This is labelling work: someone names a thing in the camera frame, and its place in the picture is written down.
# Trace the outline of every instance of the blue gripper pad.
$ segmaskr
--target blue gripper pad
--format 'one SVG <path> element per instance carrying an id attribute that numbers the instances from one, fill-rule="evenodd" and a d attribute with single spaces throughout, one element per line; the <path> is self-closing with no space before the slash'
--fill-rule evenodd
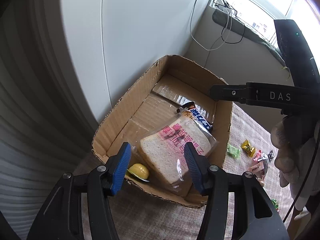
<path id="1" fill-rule="evenodd" d="M 190 176 L 196 190 L 202 196 L 209 194 L 210 185 L 208 183 L 208 168 L 210 163 L 205 156 L 199 155 L 191 142 L 184 146 L 184 158 L 186 159 Z"/>
<path id="2" fill-rule="evenodd" d="M 110 187 L 111 196 L 117 194 L 121 189 L 124 175 L 127 171 L 129 161 L 131 158 L 131 145 L 128 142 L 124 142 L 118 151 L 117 155 L 111 156 L 106 167 L 108 169 L 108 182 Z"/>

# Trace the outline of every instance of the white cable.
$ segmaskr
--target white cable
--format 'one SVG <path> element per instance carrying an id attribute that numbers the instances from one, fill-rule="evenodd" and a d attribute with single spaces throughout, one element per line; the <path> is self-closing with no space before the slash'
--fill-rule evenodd
<path id="1" fill-rule="evenodd" d="M 205 48 L 204 46 L 202 46 L 202 45 L 193 37 L 193 35 L 192 35 L 192 32 L 191 32 L 192 17 L 193 17 L 193 13 L 194 13 L 194 11 L 195 11 L 195 7 L 196 7 L 197 1 L 198 1 L 198 0 L 195 0 L 195 3 L 194 3 L 193 8 L 192 8 L 191 19 L 190 19 L 190 35 L 191 35 L 192 39 L 193 39 L 196 43 L 198 43 L 203 49 L 205 49 L 205 50 L 207 50 L 207 51 L 216 50 L 216 49 L 220 48 L 220 47 L 225 43 L 225 41 L 226 41 L 227 39 L 225 39 L 225 41 L 224 41 L 218 48 L 215 48 L 215 49 L 206 49 L 206 48 Z M 225 30 L 223 31 L 223 33 L 221 34 L 221 36 L 219 36 L 219 37 L 214 41 L 214 43 L 212 44 L 211 48 L 212 48 L 213 45 L 224 35 L 224 33 L 226 32 L 226 30 L 228 29 L 229 17 L 230 17 L 230 13 L 228 13 L 227 24 L 226 24 Z M 230 34 L 230 31 L 231 31 L 231 24 L 232 24 L 232 14 L 231 14 L 230 30 L 229 30 L 228 36 L 229 36 L 229 34 Z"/>

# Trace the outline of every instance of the window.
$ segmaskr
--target window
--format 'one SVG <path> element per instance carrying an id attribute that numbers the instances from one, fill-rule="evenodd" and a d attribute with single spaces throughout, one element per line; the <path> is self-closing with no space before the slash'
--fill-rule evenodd
<path id="1" fill-rule="evenodd" d="M 320 24 L 305 0 L 227 0 L 237 10 L 242 21 L 259 32 L 272 45 L 278 47 L 274 19 L 293 19 L 320 69 Z"/>

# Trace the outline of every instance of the gray towel on window sill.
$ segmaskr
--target gray towel on window sill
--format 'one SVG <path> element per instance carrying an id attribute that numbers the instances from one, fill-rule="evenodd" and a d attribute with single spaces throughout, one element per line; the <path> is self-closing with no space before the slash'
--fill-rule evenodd
<path id="1" fill-rule="evenodd" d="M 227 19 L 228 15 L 219 9 L 216 9 L 212 14 L 212 20 L 221 26 L 226 25 Z M 240 36 L 243 35 L 245 38 L 254 41 L 258 44 L 264 45 L 270 51 L 270 53 L 280 62 L 280 64 L 285 67 L 285 62 L 282 59 L 280 52 L 277 51 L 276 48 L 273 45 L 271 45 L 270 42 L 266 40 L 263 36 L 256 33 L 255 30 L 251 28 L 251 26 L 244 26 L 242 22 L 233 18 L 231 31 L 239 34 Z"/>

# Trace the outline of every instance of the yellow candy wrapper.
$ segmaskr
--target yellow candy wrapper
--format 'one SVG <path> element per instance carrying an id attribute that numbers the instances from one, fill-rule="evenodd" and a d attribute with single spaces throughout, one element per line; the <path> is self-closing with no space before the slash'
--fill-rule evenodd
<path id="1" fill-rule="evenodd" d="M 242 144 L 241 144 L 241 148 L 244 149 L 247 154 L 250 156 L 250 158 L 253 157 L 256 149 L 255 148 L 252 148 L 249 141 L 248 140 L 245 140 Z"/>

